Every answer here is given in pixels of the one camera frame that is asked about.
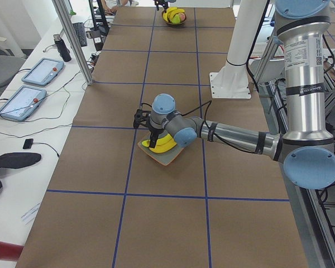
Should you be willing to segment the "yellow banana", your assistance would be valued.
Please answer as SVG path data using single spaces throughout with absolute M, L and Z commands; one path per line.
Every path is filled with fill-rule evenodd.
M 162 17 L 166 22 L 172 23 L 171 20 L 178 13 L 184 13 L 184 10 L 177 7 L 169 7 L 166 11 L 162 13 Z
M 157 139 L 155 147 L 162 146 L 165 144 L 172 144 L 173 146 L 175 146 L 176 142 L 174 141 L 173 137 L 170 134 L 167 134 L 166 136 Z M 149 147 L 150 140 L 142 141 L 142 145 L 145 147 Z
M 162 145 L 156 144 L 156 147 L 154 149 L 149 148 L 149 150 L 156 154 L 161 154 L 161 153 L 171 150 L 175 146 L 176 146 L 176 142 L 174 140 L 170 140 L 169 142 L 162 144 Z

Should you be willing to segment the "woven brown fruit basket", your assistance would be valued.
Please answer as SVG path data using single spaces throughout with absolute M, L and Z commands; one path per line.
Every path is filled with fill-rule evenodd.
M 163 20 L 170 25 L 181 25 L 186 20 L 185 9 L 178 7 L 169 7 L 162 11 Z

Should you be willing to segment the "grey square orange-rimmed plate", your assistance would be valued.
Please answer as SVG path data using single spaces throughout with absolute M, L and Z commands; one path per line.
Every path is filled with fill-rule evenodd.
M 144 153 L 161 165 L 169 165 L 183 151 L 183 148 L 177 145 L 168 133 L 159 136 L 154 148 L 149 147 L 149 137 L 150 135 L 146 135 L 137 145 Z

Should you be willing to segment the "lower pink apple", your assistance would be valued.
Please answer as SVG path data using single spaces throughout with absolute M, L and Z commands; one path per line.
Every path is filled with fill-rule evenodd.
M 178 23 L 184 22 L 185 19 L 186 19 L 185 13 L 178 13 L 173 17 L 173 19 L 171 21 L 174 24 L 178 24 Z

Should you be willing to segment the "person in white t-shirt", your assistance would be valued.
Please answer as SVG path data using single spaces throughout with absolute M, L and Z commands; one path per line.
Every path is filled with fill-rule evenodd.
M 108 0 L 101 1 L 104 13 L 109 16 L 114 16 L 120 7 L 132 6 L 132 1 L 130 0 Z

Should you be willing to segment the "black box with white label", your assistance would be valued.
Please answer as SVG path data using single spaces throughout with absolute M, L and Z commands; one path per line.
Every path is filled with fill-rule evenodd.
M 94 42 L 95 50 L 101 51 L 106 40 L 106 36 L 104 36 L 99 27 L 98 28 L 91 28 L 90 30 L 86 31 L 86 36 L 88 39 L 92 39 Z

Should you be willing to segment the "brown paper table mat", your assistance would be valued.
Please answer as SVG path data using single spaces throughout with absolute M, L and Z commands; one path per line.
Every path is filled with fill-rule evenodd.
M 186 12 L 118 11 L 18 267 L 308 266 L 278 163 L 196 140 L 163 166 L 137 145 L 141 102 L 199 116 L 224 63 L 233 11 Z

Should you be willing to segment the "black keyboard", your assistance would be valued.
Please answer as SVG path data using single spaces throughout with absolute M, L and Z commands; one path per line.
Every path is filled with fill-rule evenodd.
M 74 22 L 72 24 L 75 34 L 78 38 L 79 44 L 81 47 L 87 46 L 87 36 L 85 33 L 84 23 L 83 22 Z

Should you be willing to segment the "black water bottle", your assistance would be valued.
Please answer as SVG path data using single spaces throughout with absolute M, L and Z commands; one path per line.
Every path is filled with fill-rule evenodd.
M 64 62 L 71 61 L 70 51 L 66 47 L 64 40 L 60 37 L 59 34 L 53 34 L 54 43 L 57 47 L 57 50 L 62 57 Z

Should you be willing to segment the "far blue teach pendant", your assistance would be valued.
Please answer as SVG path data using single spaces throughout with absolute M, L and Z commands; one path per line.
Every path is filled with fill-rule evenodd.
M 49 58 L 42 58 L 30 71 L 21 78 L 21 81 L 28 84 L 44 87 L 63 70 L 64 62 Z

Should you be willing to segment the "small black device on desk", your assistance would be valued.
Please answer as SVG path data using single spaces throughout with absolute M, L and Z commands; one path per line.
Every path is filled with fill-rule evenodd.
M 27 139 L 25 139 L 22 148 L 24 150 L 30 149 L 32 147 L 32 145 L 33 145 L 33 142 L 34 142 L 33 138 L 27 138 Z

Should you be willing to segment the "near blue teach pendant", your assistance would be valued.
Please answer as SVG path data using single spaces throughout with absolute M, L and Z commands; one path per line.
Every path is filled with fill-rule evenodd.
M 33 114 L 46 96 L 45 89 L 23 85 L 0 108 L 0 117 L 19 122 L 24 121 Z

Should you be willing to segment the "black cloth on desk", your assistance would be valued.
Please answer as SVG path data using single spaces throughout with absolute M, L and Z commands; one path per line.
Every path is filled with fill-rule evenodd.
M 1 179 L 9 170 L 27 168 L 38 163 L 42 156 L 35 152 L 10 152 L 0 156 L 0 190 L 3 185 Z

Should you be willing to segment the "red cylinder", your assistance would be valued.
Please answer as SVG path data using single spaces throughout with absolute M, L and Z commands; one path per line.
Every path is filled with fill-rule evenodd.
M 18 261 L 24 246 L 0 241 L 0 260 Z

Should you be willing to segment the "aluminium frame post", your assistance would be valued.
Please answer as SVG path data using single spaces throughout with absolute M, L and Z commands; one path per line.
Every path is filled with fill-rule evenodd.
M 78 38 L 75 34 L 72 22 L 66 10 L 64 0 L 52 0 L 52 3 L 55 7 L 56 13 L 70 43 L 70 46 L 73 50 L 76 61 L 80 67 L 81 72 L 83 73 L 85 81 L 87 82 L 87 85 L 92 85 L 93 77 L 88 68 L 87 61 L 79 44 Z

